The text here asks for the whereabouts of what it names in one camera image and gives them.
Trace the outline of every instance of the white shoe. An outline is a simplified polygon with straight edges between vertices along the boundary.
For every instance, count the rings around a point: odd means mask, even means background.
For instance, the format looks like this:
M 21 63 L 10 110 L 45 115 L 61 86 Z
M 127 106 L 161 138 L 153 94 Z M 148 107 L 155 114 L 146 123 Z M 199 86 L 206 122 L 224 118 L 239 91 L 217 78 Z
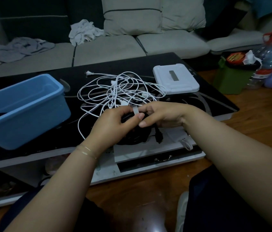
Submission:
M 180 195 L 177 207 L 177 223 L 175 232 L 182 232 L 185 220 L 186 206 L 188 204 L 188 191 L 183 192 Z

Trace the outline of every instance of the gray cloth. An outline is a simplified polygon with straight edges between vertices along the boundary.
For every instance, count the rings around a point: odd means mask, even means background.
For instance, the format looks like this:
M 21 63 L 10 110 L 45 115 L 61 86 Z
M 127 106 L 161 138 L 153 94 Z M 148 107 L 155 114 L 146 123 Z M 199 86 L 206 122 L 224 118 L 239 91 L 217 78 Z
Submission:
M 29 37 L 18 37 L 7 45 L 0 45 L 0 62 L 10 63 L 23 59 L 26 56 L 50 50 L 54 43 Z

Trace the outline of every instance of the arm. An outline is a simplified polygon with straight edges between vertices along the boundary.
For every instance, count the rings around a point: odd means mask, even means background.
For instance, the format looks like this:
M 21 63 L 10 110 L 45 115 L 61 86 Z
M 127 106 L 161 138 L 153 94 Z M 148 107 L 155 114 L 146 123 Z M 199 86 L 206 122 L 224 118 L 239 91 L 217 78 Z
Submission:
M 186 104 L 151 102 L 139 126 L 183 125 L 229 184 L 272 225 L 272 148 Z
M 138 125 L 143 113 L 121 123 L 123 114 L 132 111 L 129 106 L 107 109 L 95 122 L 87 139 L 70 154 L 5 232 L 72 231 L 91 183 L 97 161 L 94 156 L 98 158 Z

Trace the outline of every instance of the green trash can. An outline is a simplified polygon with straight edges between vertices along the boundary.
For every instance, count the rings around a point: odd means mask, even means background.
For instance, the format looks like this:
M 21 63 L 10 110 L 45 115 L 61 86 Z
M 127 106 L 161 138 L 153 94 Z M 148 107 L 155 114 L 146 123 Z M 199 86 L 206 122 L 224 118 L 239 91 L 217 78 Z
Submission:
M 260 67 L 260 63 L 233 65 L 226 61 L 227 57 L 228 55 L 221 56 L 219 69 L 212 85 L 222 94 L 240 94 L 250 77 Z

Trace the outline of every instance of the large water bottle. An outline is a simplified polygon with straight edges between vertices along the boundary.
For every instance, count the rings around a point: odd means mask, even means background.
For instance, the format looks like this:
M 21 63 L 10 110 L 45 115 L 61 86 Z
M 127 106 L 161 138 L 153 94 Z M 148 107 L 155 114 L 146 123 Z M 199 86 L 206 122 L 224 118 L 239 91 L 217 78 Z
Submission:
M 262 67 L 250 78 L 246 89 L 259 89 L 272 73 L 272 32 L 263 35 L 264 44 L 253 49 L 255 57 L 262 60 Z

